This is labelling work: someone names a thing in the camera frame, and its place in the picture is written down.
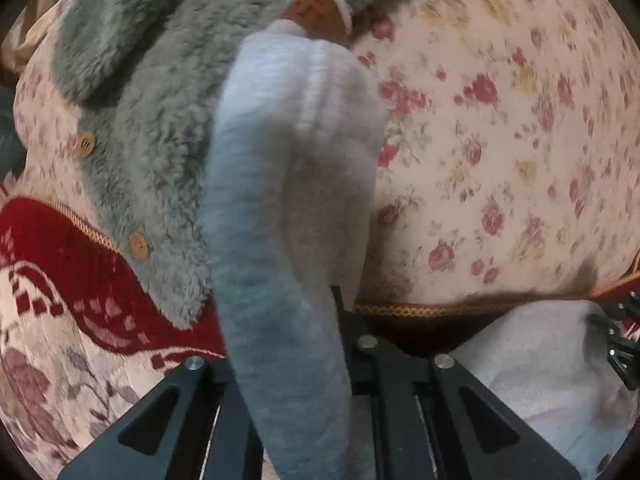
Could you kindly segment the grey-green fleece jacket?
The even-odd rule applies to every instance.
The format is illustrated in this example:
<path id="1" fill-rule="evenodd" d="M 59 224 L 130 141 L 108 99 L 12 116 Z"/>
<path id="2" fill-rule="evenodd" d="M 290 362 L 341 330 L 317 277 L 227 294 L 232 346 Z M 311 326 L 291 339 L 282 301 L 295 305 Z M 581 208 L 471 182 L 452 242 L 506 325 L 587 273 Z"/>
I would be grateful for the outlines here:
<path id="1" fill-rule="evenodd" d="M 212 290 L 196 213 L 222 83 L 241 41 L 290 1 L 72 0 L 63 14 L 52 77 L 81 110 L 82 180 L 99 224 L 180 330 Z"/>

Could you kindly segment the light grey fleece pants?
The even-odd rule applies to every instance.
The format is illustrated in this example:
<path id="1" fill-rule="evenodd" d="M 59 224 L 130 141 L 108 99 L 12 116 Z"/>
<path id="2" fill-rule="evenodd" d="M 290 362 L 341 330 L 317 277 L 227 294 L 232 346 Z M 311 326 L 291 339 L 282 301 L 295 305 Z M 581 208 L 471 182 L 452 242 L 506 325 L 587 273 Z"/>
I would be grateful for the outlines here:
<path id="1" fill-rule="evenodd" d="M 224 342 L 282 479 L 362 479 L 333 287 L 361 299 L 376 199 L 438 182 L 639 185 L 639 50 L 605 0 L 293 0 L 240 45 L 202 223 Z M 459 349 L 584 477 L 631 400 L 585 296 L 537 295 Z"/>

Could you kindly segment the cream floral quilt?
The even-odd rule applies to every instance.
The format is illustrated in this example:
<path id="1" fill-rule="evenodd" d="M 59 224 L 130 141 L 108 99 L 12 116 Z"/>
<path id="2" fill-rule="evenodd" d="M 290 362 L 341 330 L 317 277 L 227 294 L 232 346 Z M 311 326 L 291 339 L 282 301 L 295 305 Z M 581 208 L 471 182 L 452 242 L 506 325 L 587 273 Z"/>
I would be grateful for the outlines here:
<path id="1" fill-rule="evenodd" d="M 639 49 L 608 0 L 63 0 L 4 211 L 177 325 L 573 297 L 639 251 Z"/>

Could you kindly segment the red and cream floral blanket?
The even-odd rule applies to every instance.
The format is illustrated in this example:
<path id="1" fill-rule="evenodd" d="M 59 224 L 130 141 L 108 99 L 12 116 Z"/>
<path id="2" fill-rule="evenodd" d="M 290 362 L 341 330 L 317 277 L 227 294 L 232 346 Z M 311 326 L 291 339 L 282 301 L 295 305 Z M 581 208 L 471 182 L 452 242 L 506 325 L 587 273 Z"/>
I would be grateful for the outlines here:
<path id="1" fill-rule="evenodd" d="M 537 295 L 616 298 L 639 281 L 639 185 L 585 170 L 538 184 L 406 184 L 376 199 L 357 311 L 434 326 Z M 219 359 L 212 311 L 176 330 L 128 264 L 61 205 L 1 211 L 1 419 L 53 479 L 187 356 Z"/>

